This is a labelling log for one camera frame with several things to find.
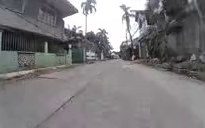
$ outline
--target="two-story house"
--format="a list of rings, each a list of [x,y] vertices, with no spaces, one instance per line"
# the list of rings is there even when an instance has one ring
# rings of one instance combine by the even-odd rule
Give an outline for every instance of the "two-story house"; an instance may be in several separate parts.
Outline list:
[[[136,14],[135,22],[138,23],[139,26],[139,37],[134,39],[134,45],[137,48],[137,53],[139,53],[139,58],[148,57],[147,51],[147,40],[149,40],[149,36],[154,34],[154,25],[148,22],[149,11],[134,11]]]
[[[0,73],[66,64],[63,18],[77,12],[67,0],[0,0]]]

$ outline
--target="window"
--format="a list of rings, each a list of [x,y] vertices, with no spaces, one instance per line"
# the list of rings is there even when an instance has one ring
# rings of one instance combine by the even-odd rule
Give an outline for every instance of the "window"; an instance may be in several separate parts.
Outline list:
[[[39,9],[38,20],[55,26],[57,21],[56,11],[49,6],[41,6]]]

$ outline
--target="palm tree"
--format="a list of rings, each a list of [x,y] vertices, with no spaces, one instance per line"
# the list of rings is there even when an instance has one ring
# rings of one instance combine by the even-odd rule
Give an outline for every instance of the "palm tree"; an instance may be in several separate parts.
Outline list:
[[[109,54],[109,51],[112,50],[112,46],[110,45],[109,38],[107,37],[108,32],[105,29],[99,29],[97,36],[99,38],[99,50],[100,54]]]
[[[130,17],[135,17],[135,15],[133,14],[130,14],[129,13],[129,9],[130,7],[127,7],[126,5],[121,5],[120,8],[124,11],[124,15],[122,16],[122,21],[125,21],[126,22],[126,27],[127,27],[127,32],[129,34],[129,38],[130,38],[130,41],[131,41],[131,56],[134,55],[134,52],[133,52],[133,39],[132,39],[132,34],[131,34],[131,26],[130,26]]]
[[[81,8],[83,9],[83,14],[85,15],[85,34],[87,33],[87,16],[93,11],[96,12],[96,0],[86,0],[85,2],[82,2]]]

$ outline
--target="green fence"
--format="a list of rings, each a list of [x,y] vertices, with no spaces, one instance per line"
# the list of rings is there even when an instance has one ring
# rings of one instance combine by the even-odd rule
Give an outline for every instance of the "green fence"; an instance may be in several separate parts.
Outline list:
[[[72,63],[84,63],[85,62],[85,49],[73,49],[72,50]]]

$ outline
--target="street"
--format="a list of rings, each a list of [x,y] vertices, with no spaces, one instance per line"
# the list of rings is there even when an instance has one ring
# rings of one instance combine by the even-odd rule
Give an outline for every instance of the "street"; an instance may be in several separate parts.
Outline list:
[[[205,128],[205,83],[122,60],[0,87],[0,128]]]

